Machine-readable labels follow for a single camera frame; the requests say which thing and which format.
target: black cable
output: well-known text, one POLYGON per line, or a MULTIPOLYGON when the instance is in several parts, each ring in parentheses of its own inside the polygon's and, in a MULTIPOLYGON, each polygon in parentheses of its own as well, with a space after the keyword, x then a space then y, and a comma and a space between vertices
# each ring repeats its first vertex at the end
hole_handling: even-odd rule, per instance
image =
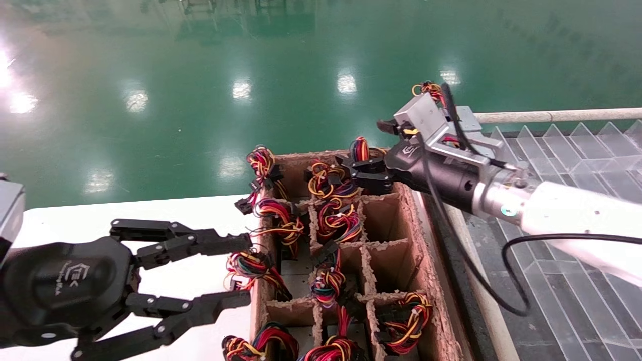
MULTIPOLYGON (((417 137, 419 137, 419 141, 421 144, 424 144, 423 137, 420 134, 417 134, 417 137)), ((517 280, 517 276, 515 275, 515 272, 512 270, 512 268, 507 267, 506 270, 508 272, 508 276, 510 277, 510 280, 513 282, 513 285, 515 285, 515 288, 517 289, 517 292, 519 293, 519 296, 522 298, 522 301, 524 301, 524 304, 526 305, 526 308, 524 310, 518 310, 517 308, 514 308, 513 306, 510 306, 506 301, 504 301, 501 296, 495 292, 495 290, 492 289, 492 287, 488 284, 486 279, 482 276, 482 273, 480 270, 477 268, 475 265, 474 261, 471 259, 470 255, 468 255, 468 251, 464 247, 464 243, 462 240, 459 238, 459 234, 457 234, 457 231, 455 230, 455 227, 453 226, 452 221, 450 220, 450 217, 448 217, 448 214, 446 213, 446 207, 444 205, 444 201, 442 200, 441 194, 439 193, 439 190, 433 183, 433 176, 430 173, 430 167, 428 164, 429 157, 427 155, 428 151, 426 150, 425 147, 422 147, 422 160, 424 162, 424 169, 426 170, 426 178, 428 180, 428 187, 430 188, 430 193, 432 194, 433 198, 435 199, 435 203, 437 205, 437 211, 439 212, 439 216, 441 217, 442 221, 446 223, 448 226, 448 229, 453 235, 453 238, 455 239, 455 245, 457 246, 457 249, 459 252, 462 254, 462 257, 464 258, 464 261, 466 265, 468 266, 468 269, 471 270, 473 273, 473 276, 477 279, 477 281, 481 284, 481 286, 488 292, 488 294, 497 302, 498 305, 500 305, 502 308, 506 309, 506 311, 513 313, 518 316, 525 316, 528 314, 528 311, 530 311, 530 301, 528 300, 528 296, 526 296, 526 292, 524 291, 524 288, 521 286, 519 281, 517 280)))
POLYGON ((501 248, 501 260, 504 262, 504 266, 509 274, 513 272, 512 267, 508 263, 508 249, 512 246, 531 241, 549 241, 549 240, 600 240, 600 241, 612 241, 612 242, 623 242, 623 243, 633 243, 636 245, 642 245, 642 238, 628 237, 628 236, 616 236, 613 234, 591 234, 591 233, 550 233, 550 234, 536 234, 528 235, 514 238, 513 240, 508 241, 501 248))
MULTIPOLYGON (((466 133, 462 129, 462 124, 460 123, 459 119, 459 114, 457 114, 457 107, 455 106, 455 99, 453 98, 453 92, 450 90, 450 85, 448 83, 443 83, 442 84, 442 94, 444 95, 444 100, 446 101, 446 110, 448 110, 448 114, 450 115, 450 120, 453 122, 453 125, 455 126, 455 133, 457 134, 457 140, 459 140, 459 147, 461 150, 466 150, 470 149, 470 151, 474 155, 480 155, 483 157, 481 153, 473 145, 471 144, 470 139, 466 136, 466 133)), ((490 159, 490 164, 497 166, 499 168, 504 168, 506 166, 506 162, 498 161, 496 159, 490 159)))

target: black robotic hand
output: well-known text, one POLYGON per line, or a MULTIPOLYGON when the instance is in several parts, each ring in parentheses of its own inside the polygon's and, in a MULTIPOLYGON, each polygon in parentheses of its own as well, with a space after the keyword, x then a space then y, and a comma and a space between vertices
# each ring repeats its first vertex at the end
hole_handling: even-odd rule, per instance
POLYGON ((169 345, 192 327, 215 323, 224 309, 250 304, 249 292, 193 300, 138 294, 139 268, 251 244, 248 234, 221 237, 177 222, 117 219, 110 236, 93 242, 12 249, 0 270, 0 348, 78 338, 73 360, 122 360, 169 345), (133 255, 124 240, 155 243, 133 255), (161 321, 98 341, 130 313, 161 321))
POLYGON ((357 186, 371 194, 392 191, 393 182, 401 182, 411 189, 430 194, 425 164, 438 187, 444 202, 463 211, 471 212, 475 187, 479 183, 478 169, 469 164, 448 159, 443 155, 425 152, 416 131, 408 124, 396 121, 380 121, 377 127, 389 134, 399 136, 399 142, 386 152, 384 157, 357 162, 348 157, 337 156, 336 162, 350 174, 357 186))

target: white table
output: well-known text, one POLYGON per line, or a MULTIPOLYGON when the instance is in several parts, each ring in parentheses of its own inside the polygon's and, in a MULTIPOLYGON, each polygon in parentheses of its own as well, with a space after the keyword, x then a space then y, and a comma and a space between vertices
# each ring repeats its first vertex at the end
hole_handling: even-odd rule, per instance
MULTIPOLYGON (((215 228, 222 236, 256 228, 254 215, 243 216, 234 202, 244 196, 183 198, 144 202, 92 204, 30 209, 24 213, 22 229, 14 247, 30 247, 51 242, 84 243, 109 235, 115 218, 136 218, 180 222, 192 229, 215 228)), ((132 250, 148 242, 123 242, 132 250)), ((223 292, 227 275, 227 255, 193 256, 153 269, 141 269, 140 293, 192 299, 202 294, 223 292)), ((105 338, 139 328, 155 326, 159 319, 130 315, 105 338)), ((221 340, 227 335, 250 338, 250 307, 225 310, 214 325, 193 328, 168 347, 131 360, 223 361, 221 340)), ((76 340, 65 340, 39 348, 0 350, 0 360, 69 360, 76 340)))

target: green floor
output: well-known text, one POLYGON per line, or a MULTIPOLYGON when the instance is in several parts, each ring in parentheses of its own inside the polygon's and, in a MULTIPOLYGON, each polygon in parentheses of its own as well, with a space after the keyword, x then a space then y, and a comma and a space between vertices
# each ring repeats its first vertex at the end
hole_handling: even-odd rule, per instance
POLYGON ((391 145, 374 122, 425 79, 475 112, 640 106, 638 0, 156 1, 0 0, 28 207, 245 193, 256 144, 391 145))

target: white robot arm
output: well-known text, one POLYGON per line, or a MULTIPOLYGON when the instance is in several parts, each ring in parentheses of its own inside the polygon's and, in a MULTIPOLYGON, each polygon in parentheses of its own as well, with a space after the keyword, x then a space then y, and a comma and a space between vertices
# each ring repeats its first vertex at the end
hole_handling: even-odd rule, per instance
MULTIPOLYGON (((592 233, 642 238, 642 205, 552 182, 538 185, 521 212, 519 226, 530 234, 592 233)), ((640 245, 601 240, 548 242, 593 267, 642 286, 640 245)))
MULTIPOLYGON (((386 167, 401 182, 429 192, 426 178, 430 178, 444 202, 478 216, 504 219, 531 235, 581 233, 642 238, 641 204, 541 182, 530 174, 527 164, 495 160, 505 145, 479 132, 463 136, 461 127, 457 129, 456 122, 449 119, 448 114, 459 119, 451 96, 450 102, 447 109, 440 109, 430 94, 422 94, 411 99, 390 121, 402 141, 386 156, 386 167), (460 146, 453 146, 450 139, 459 139, 460 146), (420 147, 423 152, 416 152, 420 147)), ((380 123, 389 126, 390 122, 380 123)), ((592 239, 547 242, 604 272, 642 286, 640 244, 592 239)))

